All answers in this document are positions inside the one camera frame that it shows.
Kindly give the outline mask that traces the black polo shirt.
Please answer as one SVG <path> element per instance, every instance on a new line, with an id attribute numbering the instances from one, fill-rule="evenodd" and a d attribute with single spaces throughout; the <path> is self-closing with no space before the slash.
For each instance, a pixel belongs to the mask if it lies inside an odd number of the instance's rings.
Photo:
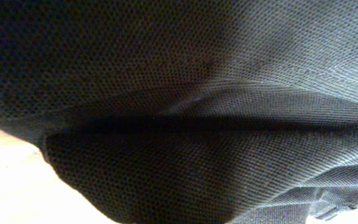
<path id="1" fill-rule="evenodd" d="M 119 223 L 358 208 L 358 0 L 0 1 L 0 130 Z"/>

